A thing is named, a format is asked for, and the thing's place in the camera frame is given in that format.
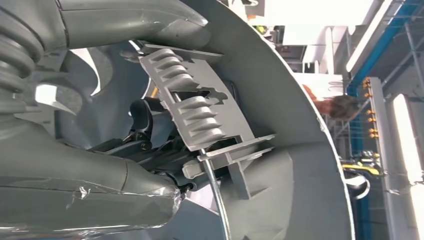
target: plastic wrap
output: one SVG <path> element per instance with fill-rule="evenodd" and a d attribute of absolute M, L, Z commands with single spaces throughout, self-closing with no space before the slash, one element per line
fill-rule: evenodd
<path fill-rule="evenodd" d="M 2 240 L 84 240 L 160 228 L 182 201 L 172 182 L 133 193 L 82 180 L 1 176 L 0 189 Z"/>

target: ceiling light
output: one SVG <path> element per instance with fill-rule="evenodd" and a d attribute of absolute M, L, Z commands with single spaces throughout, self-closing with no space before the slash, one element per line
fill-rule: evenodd
<path fill-rule="evenodd" d="M 368 42 L 370 41 L 383 17 L 386 15 L 386 12 L 391 6 L 392 2 L 393 0 L 385 0 L 382 3 L 380 9 L 375 14 L 374 18 L 372 19 L 371 23 L 369 24 L 368 28 L 360 39 L 359 44 L 356 46 L 355 51 L 353 52 L 352 56 L 350 56 L 350 59 L 346 64 L 346 70 L 348 72 L 351 72 L 354 68 L 355 64 L 357 63 L 359 57 L 361 56 L 362 52 L 364 51 L 365 47 L 367 46 Z"/>

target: shock absorber spring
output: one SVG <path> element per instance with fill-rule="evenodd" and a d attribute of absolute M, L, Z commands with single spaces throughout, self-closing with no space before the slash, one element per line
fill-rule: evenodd
<path fill-rule="evenodd" d="M 0 116 L 26 111 L 14 99 L 26 88 L 25 78 L 34 70 L 44 48 L 37 36 L 12 14 L 0 8 Z"/>

